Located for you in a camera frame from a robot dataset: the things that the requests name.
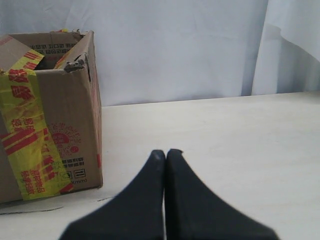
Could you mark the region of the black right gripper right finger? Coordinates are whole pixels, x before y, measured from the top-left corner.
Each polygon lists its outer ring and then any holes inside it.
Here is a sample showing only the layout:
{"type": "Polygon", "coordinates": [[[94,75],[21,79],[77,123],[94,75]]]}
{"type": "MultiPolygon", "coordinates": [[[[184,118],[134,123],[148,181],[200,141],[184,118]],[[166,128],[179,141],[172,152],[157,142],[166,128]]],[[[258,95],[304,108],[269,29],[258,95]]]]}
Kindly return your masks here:
{"type": "Polygon", "coordinates": [[[179,149],[165,162],[165,227],[168,240],[276,240],[276,232],[214,194],[179,149]]]}

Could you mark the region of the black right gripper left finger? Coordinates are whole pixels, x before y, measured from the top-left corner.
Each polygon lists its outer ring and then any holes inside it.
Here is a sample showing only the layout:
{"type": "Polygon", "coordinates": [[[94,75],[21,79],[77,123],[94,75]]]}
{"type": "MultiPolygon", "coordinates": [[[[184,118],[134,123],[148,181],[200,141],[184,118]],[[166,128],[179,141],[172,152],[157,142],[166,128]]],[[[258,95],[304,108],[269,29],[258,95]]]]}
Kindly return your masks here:
{"type": "Polygon", "coordinates": [[[165,154],[153,150],[136,177],[117,196],[71,222],[62,240],[162,240],[165,154]]]}

